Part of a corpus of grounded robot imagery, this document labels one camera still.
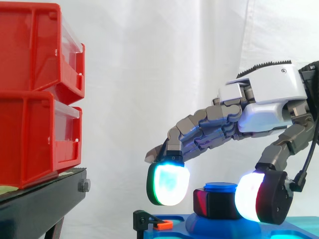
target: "black shelf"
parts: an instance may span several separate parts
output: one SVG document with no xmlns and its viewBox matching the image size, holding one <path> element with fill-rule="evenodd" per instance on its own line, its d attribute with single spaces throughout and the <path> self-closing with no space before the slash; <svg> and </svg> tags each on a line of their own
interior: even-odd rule
<svg viewBox="0 0 319 239">
<path fill-rule="evenodd" d="M 0 239 L 58 239 L 64 216 L 85 198 L 85 168 L 40 185 L 0 195 Z"/>
</svg>

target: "white light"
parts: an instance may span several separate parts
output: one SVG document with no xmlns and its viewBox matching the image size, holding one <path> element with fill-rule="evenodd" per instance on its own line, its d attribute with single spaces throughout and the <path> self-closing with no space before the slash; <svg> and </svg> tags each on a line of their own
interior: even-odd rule
<svg viewBox="0 0 319 239">
<path fill-rule="evenodd" d="M 162 205 L 173 206 L 180 203 L 186 195 L 189 171 L 186 167 L 166 164 L 155 170 L 154 193 Z"/>
<path fill-rule="evenodd" d="M 256 199 L 264 176 L 263 173 L 250 173 L 243 176 L 235 193 L 235 204 L 240 215 L 255 222 L 260 222 L 256 212 Z"/>
</svg>

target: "black clamp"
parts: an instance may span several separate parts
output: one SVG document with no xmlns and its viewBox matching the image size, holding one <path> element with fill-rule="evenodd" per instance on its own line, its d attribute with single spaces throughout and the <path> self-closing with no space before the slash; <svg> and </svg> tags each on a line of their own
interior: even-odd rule
<svg viewBox="0 0 319 239">
<path fill-rule="evenodd" d="M 160 223 L 165 222 L 143 210 L 133 212 L 133 229 L 137 231 L 137 239 L 144 239 L 144 231 L 149 228 L 149 224 L 157 225 Z"/>
</svg>

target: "white curtain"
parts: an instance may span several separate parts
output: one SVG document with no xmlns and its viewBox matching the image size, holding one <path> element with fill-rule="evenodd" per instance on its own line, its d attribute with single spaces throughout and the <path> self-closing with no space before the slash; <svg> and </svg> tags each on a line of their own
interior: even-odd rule
<svg viewBox="0 0 319 239">
<path fill-rule="evenodd" d="M 316 0 L 57 0 L 86 45 L 82 167 L 91 191 L 66 217 L 62 239 L 133 239 L 133 211 L 192 213 L 192 191 L 234 182 L 254 169 L 277 136 L 230 141 L 187 162 L 185 199 L 174 207 L 146 196 L 144 157 L 176 122 L 210 105 L 226 81 L 254 64 L 319 59 Z M 307 150 L 291 157 L 299 171 Z M 318 150 L 290 216 L 319 216 Z"/>
</svg>

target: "red drawer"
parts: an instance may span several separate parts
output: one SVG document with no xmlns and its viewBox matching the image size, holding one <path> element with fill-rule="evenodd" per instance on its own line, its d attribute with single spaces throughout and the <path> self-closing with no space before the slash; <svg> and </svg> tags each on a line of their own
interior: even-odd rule
<svg viewBox="0 0 319 239">
<path fill-rule="evenodd" d="M 45 90 L 67 105 L 84 98 L 85 47 L 59 5 L 0 1 L 0 22 L 0 90 Z"/>
<path fill-rule="evenodd" d="M 81 163 L 82 111 L 49 92 L 0 92 L 0 185 L 25 188 Z"/>
</svg>

